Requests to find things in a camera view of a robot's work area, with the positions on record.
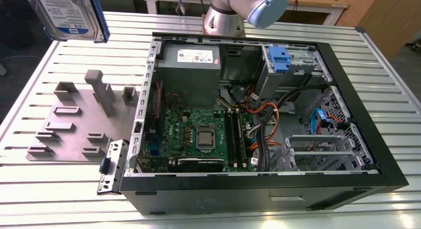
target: white label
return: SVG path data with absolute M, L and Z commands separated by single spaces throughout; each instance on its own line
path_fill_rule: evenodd
M 342 8 L 346 8 L 347 6 L 346 6 L 346 5 L 331 4 L 331 7 L 342 7 Z
M 176 61 L 179 63 L 212 63 L 211 50 L 180 49 Z
M 249 94 L 249 97 L 251 97 L 253 100 L 256 100 L 256 99 L 257 99 L 257 96 L 256 96 L 256 94 L 255 94 L 255 93 L 251 93 L 251 94 Z
M 256 159 L 256 158 L 251 158 L 249 164 L 251 164 L 251 165 L 256 165 L 256 164 L 257 164 L 257 159 Z
M 69 33 L 80 33 L 77 29 L 86 30 L 80 8 L 72 0 L 40 0 L 46 14 L 57 28 L 72 28 Z

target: metal table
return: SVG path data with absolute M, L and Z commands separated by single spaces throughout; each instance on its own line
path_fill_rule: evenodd
M 141 216 L 122 196 L 96 195 L 97 164 L 26 161 L 26 147 L 56 101 L 52 91 L 58 81 L 88 88 L 84 73 L 100 69 L 113 90 L 140 86 L 152 31 L 201 33 L 201 19 L 195 17 L 112 12 L 105 19 L 112 34 L 108 43 L 52 43 L 0 126 L 0 225 L 421 228 L 421 105 L 371 40 L 352 28 L 279 23 L 264 30 L 245 26 L 245 33 L 331 44 L 410 183 L 396 192 L 332 211 Z

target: cpu socket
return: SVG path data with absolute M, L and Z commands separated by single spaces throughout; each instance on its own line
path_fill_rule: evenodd
M 201 153 L 209 153 L 215 149 L 215 129 L 211 127 L 196 127 L 196 149 Z

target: wooden cabinet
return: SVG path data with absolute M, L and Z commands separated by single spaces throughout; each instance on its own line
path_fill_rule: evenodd
M 362 27 L 387 59 L 421 29 L 421 0 L 346 0 L 336 26 Z

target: floor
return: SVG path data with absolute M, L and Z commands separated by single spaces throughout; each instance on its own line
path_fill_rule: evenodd
M 22 50 L 10 50 L 0 43 L 0 65 L 2 65 L 8 71 L 6 76 L 0 78 L 0 123 L 37 67 L 40 60 L 34 57 L 42 57 L 50 44 L 37 18 L 33 18 L 28 24 L 36 37 L 30 47 Z M 10 56 L 34 57 L 5 59 Z M 416 98 L 421 100 L 421 53 L 411 51 L 410 47 L 404 46 L 391 60 L 391 65 L 408 88 L 412 90 Z

